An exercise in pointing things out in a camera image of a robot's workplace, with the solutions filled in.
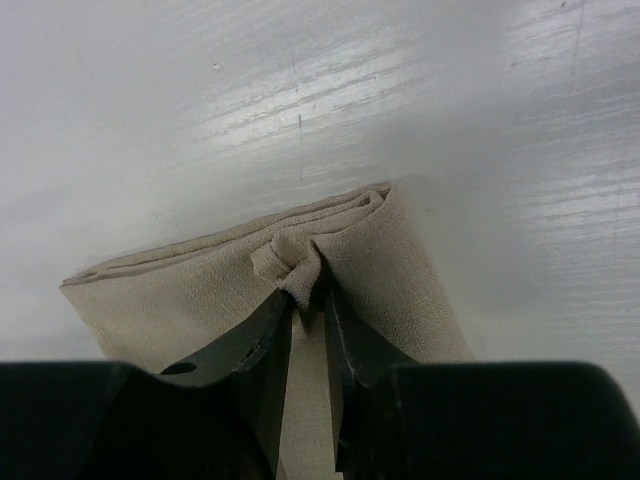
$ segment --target white table surface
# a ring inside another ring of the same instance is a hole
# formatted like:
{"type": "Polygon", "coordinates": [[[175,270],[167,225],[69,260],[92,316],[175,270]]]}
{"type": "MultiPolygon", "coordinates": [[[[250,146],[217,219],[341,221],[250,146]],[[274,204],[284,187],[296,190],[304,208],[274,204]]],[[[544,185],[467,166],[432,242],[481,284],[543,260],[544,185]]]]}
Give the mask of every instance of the white table surface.
{"type": "Polygon", "coordinates": [[[100,353],[60,281],[381,180],[479,359],[640,405],[637,0],[0,2],[0,358],[100,353]]]}

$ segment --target fabric fold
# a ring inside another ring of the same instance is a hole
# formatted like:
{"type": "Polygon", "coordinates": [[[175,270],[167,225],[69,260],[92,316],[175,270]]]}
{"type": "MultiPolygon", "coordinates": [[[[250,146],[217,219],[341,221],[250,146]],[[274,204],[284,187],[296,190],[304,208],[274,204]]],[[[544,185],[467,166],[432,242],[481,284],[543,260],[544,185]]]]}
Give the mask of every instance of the fabric fold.
{"type": "MultiPolygon", "coordinates": [[[[244,320],[275,288],[308,309],[323,259],[356,311],[407,354],[471,359],[390,185],[111,260],[60,288],[107,357],[159,372],[244,320]]],[[[334,478],[322,321],[312,319],[305,330],[296,318],[282,462],[289,479],[334,478]]]]}

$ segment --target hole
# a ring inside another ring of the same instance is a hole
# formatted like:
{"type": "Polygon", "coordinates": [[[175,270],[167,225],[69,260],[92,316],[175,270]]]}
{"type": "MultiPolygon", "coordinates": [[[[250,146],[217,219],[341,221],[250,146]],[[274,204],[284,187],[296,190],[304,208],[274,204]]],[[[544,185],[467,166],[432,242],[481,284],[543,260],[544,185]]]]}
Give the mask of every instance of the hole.
{"type": "Polygon", "coordinates": [[[160,372],[160,375],[181,375],[183,373],[193,372],[196,368],[198,367],[189,362],[174,363],[160,372]]]}

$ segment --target wrinkled fabric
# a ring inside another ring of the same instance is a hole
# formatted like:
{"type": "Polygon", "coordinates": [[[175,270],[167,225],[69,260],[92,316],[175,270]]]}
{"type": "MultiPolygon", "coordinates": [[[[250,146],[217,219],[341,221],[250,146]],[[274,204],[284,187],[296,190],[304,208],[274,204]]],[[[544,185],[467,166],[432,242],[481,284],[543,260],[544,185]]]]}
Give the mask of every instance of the wrinkled fabric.
{"type": "MultiPolygon", "coordinates": [[[[244,320],[275,288],[309,307],[323,260],[363,319],[423,362],[471,359],[397,187],[369,186],[111,260],[62,293],[109,358],[151,372],[244,320]]],[[[294,319],[281,440],[289,479],[333,473],[322,319],[294,319]]]]}

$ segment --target folded fabric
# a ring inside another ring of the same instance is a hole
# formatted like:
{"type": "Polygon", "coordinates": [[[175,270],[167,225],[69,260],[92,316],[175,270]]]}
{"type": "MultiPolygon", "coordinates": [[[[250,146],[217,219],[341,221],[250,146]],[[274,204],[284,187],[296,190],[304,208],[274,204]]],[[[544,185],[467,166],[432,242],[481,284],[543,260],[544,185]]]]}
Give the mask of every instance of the folded fabric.
{"type": "MultiPolygon", "coordinates": [[[[159,372],[244,320],[275,288],[306,311],[321,257],[362,318],[405,353],[423,362],[471,359],[389,185],[111,260],[60,288],[107,357],[159,372]]],[[[336,475],[320,320],[306,332],[294,321],[280,447],[289,479],[336,475]]]]}

